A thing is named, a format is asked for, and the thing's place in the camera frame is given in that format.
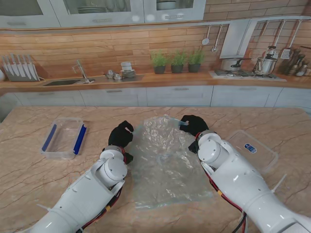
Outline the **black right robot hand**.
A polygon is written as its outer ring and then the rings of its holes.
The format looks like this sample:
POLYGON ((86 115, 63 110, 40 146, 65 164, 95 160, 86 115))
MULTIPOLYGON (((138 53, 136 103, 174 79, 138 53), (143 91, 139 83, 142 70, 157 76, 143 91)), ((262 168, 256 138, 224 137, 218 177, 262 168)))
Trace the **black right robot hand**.
POLYGON ((179 129, 190 133, 194 137, 203 131, 209 130, 206 122, 199 116, 184 115, 181 121, 187 123, 187 125, 180 125, 179 129))

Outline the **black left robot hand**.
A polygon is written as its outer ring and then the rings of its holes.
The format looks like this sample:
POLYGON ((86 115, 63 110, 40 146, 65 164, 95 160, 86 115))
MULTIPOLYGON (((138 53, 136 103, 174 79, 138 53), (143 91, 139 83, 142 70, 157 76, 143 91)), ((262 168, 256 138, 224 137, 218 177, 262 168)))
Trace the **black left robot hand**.
POLYGON ((128 121, 123 121, 111 132, 108 145, 125 148, 133 140, 133 126, 128 121))

